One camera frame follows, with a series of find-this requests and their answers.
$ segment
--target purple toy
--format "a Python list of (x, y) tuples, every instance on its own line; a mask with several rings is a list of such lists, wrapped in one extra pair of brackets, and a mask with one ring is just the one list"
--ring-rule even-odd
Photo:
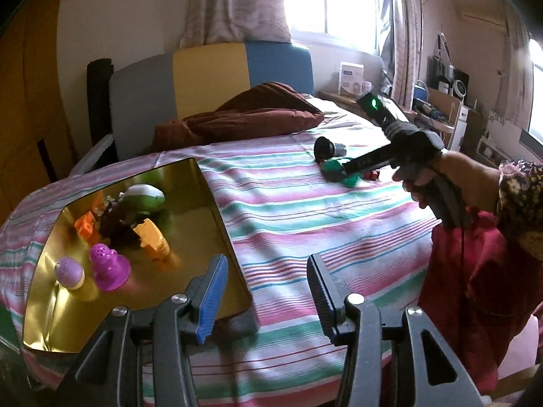
[(55, 277), (66, 289), (80, 288), (85, 281), (83, 267), (71, 257), (62, 257), (55, 265)]
[(103, 243), (97, 243), (92, 247), (91, 262), (94, 282), (102, 291), (114, 291), (120, 288), (130, 275), (131, 268), (128, 259)]

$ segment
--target gold tray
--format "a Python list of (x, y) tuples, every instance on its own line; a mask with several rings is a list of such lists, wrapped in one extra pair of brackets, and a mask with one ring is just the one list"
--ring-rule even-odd
[[(119, 249), (131, 263), (128, 281), (114, 292), (98, 290), (92, 280), (88, 244), (76, 234), (75, 220), (91, 209), (97, 197), (117, 197), (135, 184), (149, 184), (165, 194), (166, 211), (155, 220), (178, 262), (160, 269), (139, 248)], [(70, 203), (55, 222), (38, 260), (26, 302), (24, 345), (48, 352), (80, 352), (112, 308), (154, 307), (174, 293), (183, 292), (192, 277), (203, 274), (209, 259), (225, 254), (228, 283), (217, 319), (253, 311), (251, 294), (241, 273), (221, 214), (195, 159), (184, 159), (120, 180)], [(85, 283), (69, 291), (55, 279), (54, 266), (70, 256), (85, 270)]]

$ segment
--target beige curtain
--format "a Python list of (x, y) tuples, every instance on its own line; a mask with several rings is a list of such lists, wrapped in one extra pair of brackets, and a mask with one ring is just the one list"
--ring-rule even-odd
[(392, 0), (394, 16), (394, 79), (392, 98), (411, 109), (416, 79), (415, 0)]
[(283, 0), (190, 0), (180, 47), (247, 40), (291, 41)]
[(506, 12), (506, 46), (502, 81), (496, 113), (521, 129), (530, 124), (534, 91), (534, 70), (530, 58), (530, 36), (514, 8), (504, 0)]

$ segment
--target headboard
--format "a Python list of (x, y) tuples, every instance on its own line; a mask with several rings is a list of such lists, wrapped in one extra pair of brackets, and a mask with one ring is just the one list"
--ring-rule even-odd
[(113, 73), (109, 105), (119, 160), (142, 154), (155, 125), (216, 110), (267, 81), (313, 94), (309, 51), (290, 43), (247, 42), (181, 49)]

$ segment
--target yellow headboard panel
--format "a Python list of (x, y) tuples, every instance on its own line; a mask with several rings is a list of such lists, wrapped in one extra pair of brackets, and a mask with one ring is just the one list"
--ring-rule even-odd
[(173, 84), (179, 119), (216, 110), (250, 88), (245, 45), (211, 44), (178, 50), (173, 54)]

